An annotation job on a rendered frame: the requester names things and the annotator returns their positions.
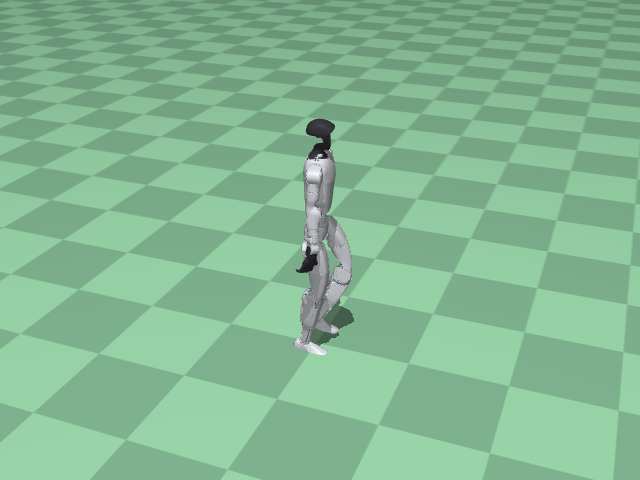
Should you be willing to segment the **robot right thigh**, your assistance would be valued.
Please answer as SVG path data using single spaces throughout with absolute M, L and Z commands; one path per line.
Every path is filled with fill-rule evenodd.
M 305 292 L 302 294 L 302 297 L 305 294 L 313 295 L 313 299 L 315 300 L 316 306 L 322 300 L 326 292 L 328 282 L 329 282 L 329 272 L 330 272 L 326 247 L 323 242 L 319 242 L 318 246 L 319 246 L 319 252 L 317 254 L 318 264 L 313 267 L 312 271 L 309 271 L 311 288 L 305 290 Z M 304 258 L 307 257 L 305 254 L 306 247 L 307 247 L 307 242 L 304 241 L 302 244 L 302 255 Z

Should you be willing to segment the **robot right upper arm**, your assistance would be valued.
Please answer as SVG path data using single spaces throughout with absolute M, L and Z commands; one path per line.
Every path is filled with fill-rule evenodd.
M 320 186 L 323 180 L 322 167 L 318 165 L 311 165 L 306 171 L 306 216 L 311 210 L 316 209 L 320 212 L 320 218 L 322 210 L 319 206 L 316 206 L 320 195 Z

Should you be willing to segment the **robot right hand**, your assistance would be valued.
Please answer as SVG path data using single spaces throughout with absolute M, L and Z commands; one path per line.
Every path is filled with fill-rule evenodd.
M 305 253 L 307 257 L 303 261 L 302 267 L 300 268 L 300 270 L 296 269 L 296 271 L 298 273 L 308 273 L 309 271 L 313 270 L 313 267 L 315 265 L 318 264 L 318 262 L 317 262 L 317 254 L 318 253 L 310 255 L 310 252 L 311 252 L 311 248 L 310 248 L 310 246 L 307 246 L 306 253 Z

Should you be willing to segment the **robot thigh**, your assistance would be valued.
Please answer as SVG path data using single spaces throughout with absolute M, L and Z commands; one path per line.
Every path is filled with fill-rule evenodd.
M 302 294 L 302 297 L 305 294 L 313 295 L 313 299 L 315 300 L 316 306 L 322 300 L 326 292 L 328 282 L 329 282 L 329 272 L 330 272 L 326 247 L 323 242 L 319 242 L 318 246 L 319 246 L 319 252 L 317 254 L 318 264 L 313 267 L 312 271 L 309 271 L 311 288 L 305 290 L 305 292 Z M 302 244 L 302 255 L 304 258 L 307 257 L 305 254 L 306 247 L 307 247 L 307 242 L 304 241 Z
M 326 237 L 326 240 L 328 241 L 327 244 L 332 250 L 334 256 L 340 261 L 340 265 L 333 270 L 333 277 L 336 282 L 344 284 L 350 280 L 352 272 L 350 247 L 346 235 L 339 223 L 331 215 L 326 215 L 326 217 L 329 221 L 327 232 L 327 234 L 329 234 Z

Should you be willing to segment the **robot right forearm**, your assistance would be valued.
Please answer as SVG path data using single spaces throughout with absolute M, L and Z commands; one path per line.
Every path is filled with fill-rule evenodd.
M 318 210 L 313 209 L 309 212 L 307 221 L 306 221 L 306 228 L 307 228 L 306 242 L 307 242 L 307 246 L 310 246 L 311 248 L 310 255 L 317 254 L 319 252 L 319 246 L 318 246 L 320 242 L 319 219 L 320 219 L 320 212 Z

